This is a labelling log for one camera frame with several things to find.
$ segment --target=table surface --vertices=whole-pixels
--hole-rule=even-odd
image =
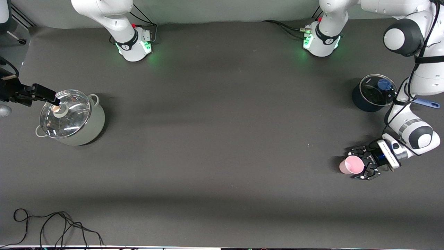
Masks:
[[[372,181],[338,172],[347,148],[384,127],[387,109],[358,110],[353,87],[372,73],[399,85],[412,69],[384,48],[392,22],[350,21],[327,58],[270,23],[169,24],[135,63],[103,28],[31,30],[21,81],[96,93],[107,122],[71,147],[35,136],[43,103],[11,104],[0,119],[0,243],[21,239],[12,213],[26,208],[65,210],[107,245],[443,249],[442,147]],[[444,133],[443,109],[412,109]],[[42,223],[23,244],[38,244]],[[48,243],[62,228],[48,224]]]

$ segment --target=white wall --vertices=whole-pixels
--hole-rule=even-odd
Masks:
[[[12,3],[39,26],[100,27],[89,18],[77,14],[70,0],[12,0]],[[311,17],[318,7],[317,0],[134,0],[134,3],[159,24],[298,20]],[[131,15],[127,16],[131,22],[141,24]],[[360,6],[352,7],[349,16],[351,19],[384,18],[364,12]]]

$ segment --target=cooking pot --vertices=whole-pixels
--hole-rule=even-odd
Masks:
[[[40,125],[36,128],[38,137],[50,137],[66,145],[79,146],[99,135],[105,124],[105,113],[97,95],[87,96],[79,90],[68,89],[55,96],[60,99],[60,105],[45,103],[40,112]]]

